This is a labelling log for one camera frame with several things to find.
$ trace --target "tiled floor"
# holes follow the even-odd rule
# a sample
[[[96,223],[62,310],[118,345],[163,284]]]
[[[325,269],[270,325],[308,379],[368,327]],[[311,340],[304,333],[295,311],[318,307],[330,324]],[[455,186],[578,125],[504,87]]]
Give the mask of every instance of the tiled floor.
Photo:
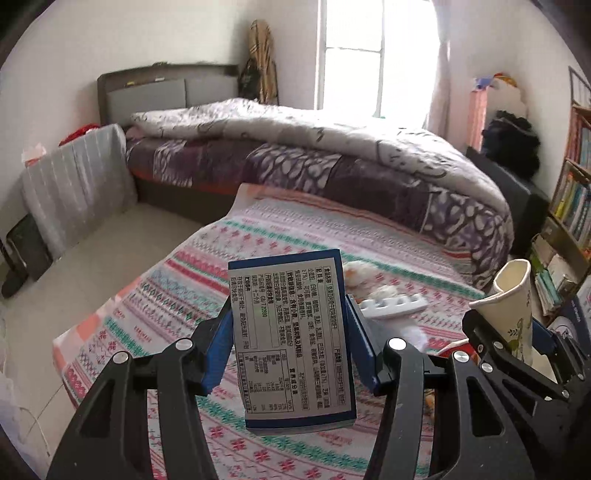
[[[5,301],[7,376],[38,418],[51,453],[74,413],[51,357],[51,341],[163,259],[199,225],[137,205],[108,220],[36,283]]]

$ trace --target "window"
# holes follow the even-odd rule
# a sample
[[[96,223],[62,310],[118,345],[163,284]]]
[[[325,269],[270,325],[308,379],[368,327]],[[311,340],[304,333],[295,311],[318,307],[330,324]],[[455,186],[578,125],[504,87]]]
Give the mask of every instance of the window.
[[[437,67],[437,19],[426,0],[323,0],[319,107],[421,127]]]

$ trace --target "patterned tablecloth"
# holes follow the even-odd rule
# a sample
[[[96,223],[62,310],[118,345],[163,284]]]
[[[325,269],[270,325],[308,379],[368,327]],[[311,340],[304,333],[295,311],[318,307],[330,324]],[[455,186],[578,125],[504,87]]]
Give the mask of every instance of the patterned tablecloth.
[[[54,361],[72,400],[80,403],[110,357],[162,351],[215,317],[228,296],[228,261],[339,248],[343,261],[377,266],[384,282],[419,292],[429,307],[414,314],[437,351],[464,337],[461,319],[482,293],[467,286],[454,259],[380,216],[319,197],[244,185],[227,217],[196,232],[93,316],[54,341]],[[246,431],[233,356],[222,383],[199,398],[203,429],[220,479],[362,478],[378,431],[383,398],[356,379],[358,419],[349,429],[258,437]],[[154,476],[166,478],[157,396],[148,395]],[[432,426],[425,416],[417,477],[427,476]],[[96,452],[98,461],[100,452]]]

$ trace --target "headboard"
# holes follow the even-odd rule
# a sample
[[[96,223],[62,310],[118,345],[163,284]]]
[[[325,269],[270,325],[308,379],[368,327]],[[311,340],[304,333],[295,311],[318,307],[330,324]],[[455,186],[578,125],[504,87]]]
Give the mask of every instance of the headboard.
[[[97,80],[101,125],[130,126],[135,112],[168,110],[238,96],[238,66],[155,63]]]

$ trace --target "gray striped cloth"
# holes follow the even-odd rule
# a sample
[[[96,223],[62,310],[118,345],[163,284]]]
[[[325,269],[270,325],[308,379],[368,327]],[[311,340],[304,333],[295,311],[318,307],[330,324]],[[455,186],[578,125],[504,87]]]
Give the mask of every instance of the gray striped cloth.
[[[119,125],[90,131],[25,168],[29,211],[54,259],[137,202]]]

